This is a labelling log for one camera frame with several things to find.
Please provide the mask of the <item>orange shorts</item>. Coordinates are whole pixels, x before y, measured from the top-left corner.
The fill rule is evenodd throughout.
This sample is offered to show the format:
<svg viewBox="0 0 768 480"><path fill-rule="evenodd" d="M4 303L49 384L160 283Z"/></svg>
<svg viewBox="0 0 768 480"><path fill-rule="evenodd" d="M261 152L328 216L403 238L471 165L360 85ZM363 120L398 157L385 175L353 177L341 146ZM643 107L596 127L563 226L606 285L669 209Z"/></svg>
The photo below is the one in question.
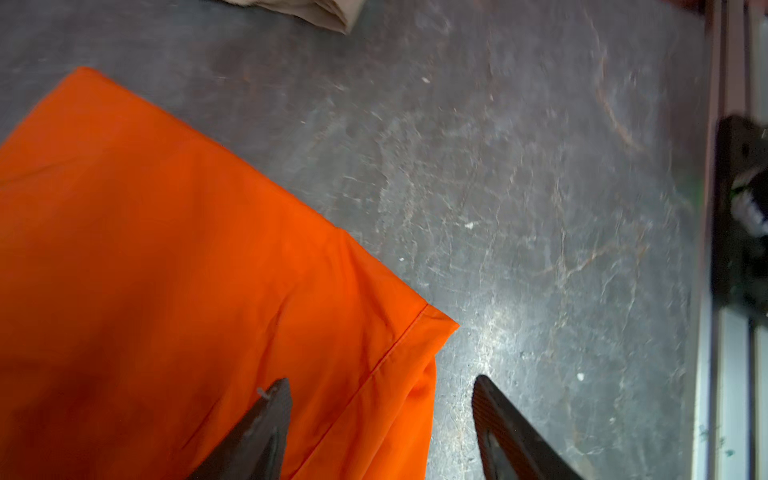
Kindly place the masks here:
<svg viewBox="0 0 768 480"><path fill-rule="evenodd" d="M456 323L96 70L1 147L1 475L184 479L271 386L282 479L421 479Z"/></svg>

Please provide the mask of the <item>beige drawstring shorts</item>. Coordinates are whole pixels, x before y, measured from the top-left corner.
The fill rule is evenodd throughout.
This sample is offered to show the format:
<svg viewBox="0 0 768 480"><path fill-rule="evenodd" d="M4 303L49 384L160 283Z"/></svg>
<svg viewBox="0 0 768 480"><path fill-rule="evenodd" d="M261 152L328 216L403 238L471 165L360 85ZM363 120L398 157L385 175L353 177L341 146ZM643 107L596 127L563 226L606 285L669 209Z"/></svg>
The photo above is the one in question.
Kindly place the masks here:
<svg viewBox="0 0 768 480"><path fill-rule="evenodd" d="M225 0L240 7L258 6L302 19L314 26L349 34L365 0Z"/></svg>

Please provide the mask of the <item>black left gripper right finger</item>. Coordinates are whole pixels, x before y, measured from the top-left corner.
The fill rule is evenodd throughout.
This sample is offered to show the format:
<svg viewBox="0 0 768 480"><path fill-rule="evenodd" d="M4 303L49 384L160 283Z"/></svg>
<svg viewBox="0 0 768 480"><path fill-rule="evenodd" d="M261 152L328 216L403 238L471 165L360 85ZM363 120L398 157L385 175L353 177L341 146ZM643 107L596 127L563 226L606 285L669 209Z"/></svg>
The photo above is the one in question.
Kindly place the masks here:
<svg viewBox="0 0 768 480"><path fill-rule="evenodd" d="M581 479L486 375L474 381L472 414L487 479Z"/></svg>

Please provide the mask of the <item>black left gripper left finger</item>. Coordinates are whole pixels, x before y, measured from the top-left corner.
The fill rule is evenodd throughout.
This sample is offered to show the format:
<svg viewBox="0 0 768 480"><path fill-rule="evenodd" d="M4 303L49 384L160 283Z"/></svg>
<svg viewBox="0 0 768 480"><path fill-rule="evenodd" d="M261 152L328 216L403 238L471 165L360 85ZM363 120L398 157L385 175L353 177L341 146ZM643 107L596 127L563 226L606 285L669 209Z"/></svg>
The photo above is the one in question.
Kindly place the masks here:
<svg viewBox="0 0 768 480"><path fill-rule="evenodd" d="M276 380L188 478L279 479L291 411L289 380Z"/></svg>

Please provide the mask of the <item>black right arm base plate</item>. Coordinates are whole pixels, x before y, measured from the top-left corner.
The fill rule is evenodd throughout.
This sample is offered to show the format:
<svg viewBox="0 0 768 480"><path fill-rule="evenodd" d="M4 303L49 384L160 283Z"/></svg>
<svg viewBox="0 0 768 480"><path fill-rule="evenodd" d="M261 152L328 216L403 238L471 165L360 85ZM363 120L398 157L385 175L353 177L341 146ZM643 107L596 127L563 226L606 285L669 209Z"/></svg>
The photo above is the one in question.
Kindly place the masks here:
<svg viewBox="0 0 768 480"><path fill-rule="evenodd" d="M732 115L718 124L712 291L717 302L767 316L767 127Z"/></svg>

